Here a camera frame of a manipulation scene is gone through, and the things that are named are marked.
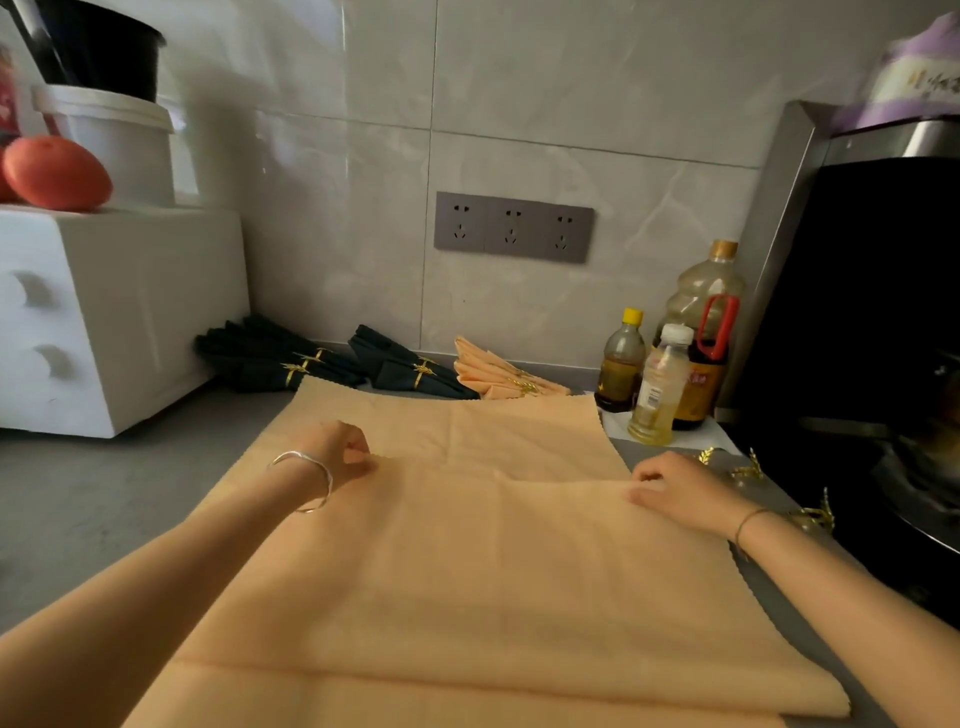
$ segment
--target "folded napkin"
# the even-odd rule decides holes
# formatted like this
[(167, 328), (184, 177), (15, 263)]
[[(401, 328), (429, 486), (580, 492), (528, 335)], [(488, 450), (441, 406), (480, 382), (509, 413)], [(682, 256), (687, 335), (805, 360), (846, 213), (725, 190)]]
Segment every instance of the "folded napkin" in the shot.
[(304, 376), (348, 387), (366, 380), (355, 361), (255, 314), (198, 336), (194, 350), (238, 392), (296, 390)]
[(374, 389), (423, 392), (452, 400), (478, 400), (472, 389), (457, 381), (453, 370), (419, 356), (379, 331), (360, 325), (349, 340)]
[(463, 336), (458, 336), (454, 343), (458, 358), (453, 368), (457, 371), (457, 380), (479, 393), (484, 400), (570, 394), (566, 387), (524, 372), (495, 353), (471, 344)]

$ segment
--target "outlet panel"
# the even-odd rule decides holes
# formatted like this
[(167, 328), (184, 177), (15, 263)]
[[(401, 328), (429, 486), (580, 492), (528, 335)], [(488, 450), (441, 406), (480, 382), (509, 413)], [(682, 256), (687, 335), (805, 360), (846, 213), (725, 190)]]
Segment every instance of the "outlet panel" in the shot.
[(595, 217), (591, 207), (438, 192), (434, 248), (585, 263)]

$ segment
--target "black container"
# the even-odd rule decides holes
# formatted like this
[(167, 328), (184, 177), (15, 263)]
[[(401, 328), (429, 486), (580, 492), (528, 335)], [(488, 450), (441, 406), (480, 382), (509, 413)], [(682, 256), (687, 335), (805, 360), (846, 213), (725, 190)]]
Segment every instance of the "black container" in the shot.
[(36, 0), (55, 58), (34, 46), (48, 84), (78, 85), (156, 101), (159, 31), (81, 0)]

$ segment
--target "peach napkin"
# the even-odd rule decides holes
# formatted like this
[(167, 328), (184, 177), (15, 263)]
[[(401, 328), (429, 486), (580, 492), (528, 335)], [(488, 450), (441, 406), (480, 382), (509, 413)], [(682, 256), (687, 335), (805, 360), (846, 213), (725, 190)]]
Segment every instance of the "peach napkin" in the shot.
[(471, 344), (463, 336), (458, 336), (454, 343), (458, 359), (453, 368), (457, 372), (457, 380), (478, 392), (484, 400), (570, 394), (566, 387), (524, 372), (495, 353), (485, 352)]
[(412, 400), (309, 377), (204, 503), (318, 419), (360, 425), (389, 459), (277, 529), (127, 728), (775, 728), (776, 713), (847, 713), (726, 542), (622, 500), (629, 471), (591, 397)]

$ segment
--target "orange fruit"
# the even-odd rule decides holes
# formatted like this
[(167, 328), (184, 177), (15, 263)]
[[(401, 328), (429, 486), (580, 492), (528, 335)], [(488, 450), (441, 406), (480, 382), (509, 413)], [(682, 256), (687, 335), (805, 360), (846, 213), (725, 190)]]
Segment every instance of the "orange fruit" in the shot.
[(113, 193), (100, 160), (62, 136), (22, 136), (3, 155), (3, 176), (26, 202), (45, 209), (89, 212)]

